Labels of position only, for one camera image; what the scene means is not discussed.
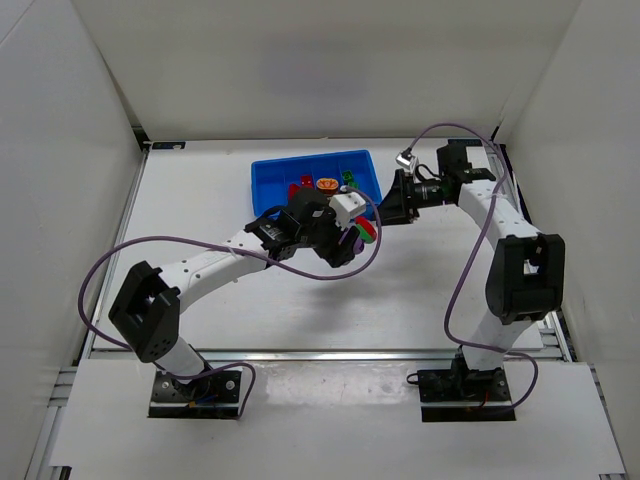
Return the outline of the red green curved lego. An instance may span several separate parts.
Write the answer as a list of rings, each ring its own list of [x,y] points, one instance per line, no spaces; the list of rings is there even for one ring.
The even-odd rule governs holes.
[[[365,244],[373,244],[377,241],[376,228],[363,216],[355,219],[355,226],[359,232],[361,240]]]

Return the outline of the purple round lego piece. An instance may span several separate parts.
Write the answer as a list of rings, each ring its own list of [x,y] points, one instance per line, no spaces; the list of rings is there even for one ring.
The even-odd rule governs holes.
[[[353,248],[352,248],[352,250],[353,250],[353,253],[354,253],[355,255],[359,255],[360,253],[362,253],[362,252],[363,252],[363,250],[364,250],[364,242],[363,242],[363,240],[362,240],[360,237],[358,237],[358,238],[354,241],[354,244],[353,244]]]

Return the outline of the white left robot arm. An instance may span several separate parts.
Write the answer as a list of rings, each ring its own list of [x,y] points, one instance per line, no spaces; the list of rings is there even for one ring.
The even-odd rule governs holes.
[[[302,188],[284,206],[267,209],[219,247],[153,267],[133,265],[108,317],[143,363],[155,363],[187,380],[204,362],[179,335],[179,320],[192,304],[239,278],[261,272],[310,248],[332,268],[351,262],[360,242],[355,220],[366,202],[355,192],[327,197]]]

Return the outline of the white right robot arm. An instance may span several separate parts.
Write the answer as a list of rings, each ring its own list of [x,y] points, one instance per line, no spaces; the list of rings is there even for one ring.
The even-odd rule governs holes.
[[[529,223],[500,194],[496,176],[471,164],[465,145],[448,144],[436,157],[438,172],[424,177],[412,151],[402,151],[378,211],[385,226],[410,224],[420,210],[444,205],[474,220],[493,259],[485,284],[487,311],[473,336],[461,342],[461,355],[472,372],[494,371],[525,330],[561,306],[565,242]]]

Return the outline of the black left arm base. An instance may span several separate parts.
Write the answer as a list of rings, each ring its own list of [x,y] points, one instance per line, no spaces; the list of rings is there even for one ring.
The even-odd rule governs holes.
[[[239,420],[255,384],[255,369],[245,362],[213,368],[212,375],[182,383],[157,371],[147,416],[152,419]]]

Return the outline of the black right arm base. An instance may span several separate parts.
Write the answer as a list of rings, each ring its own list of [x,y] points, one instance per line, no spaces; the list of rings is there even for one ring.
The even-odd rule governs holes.
[[[423,423],[511,422],[516,420],[503,368],[470,370],[456,358],[446,369],[421,369],[406,382],[418,388]]]

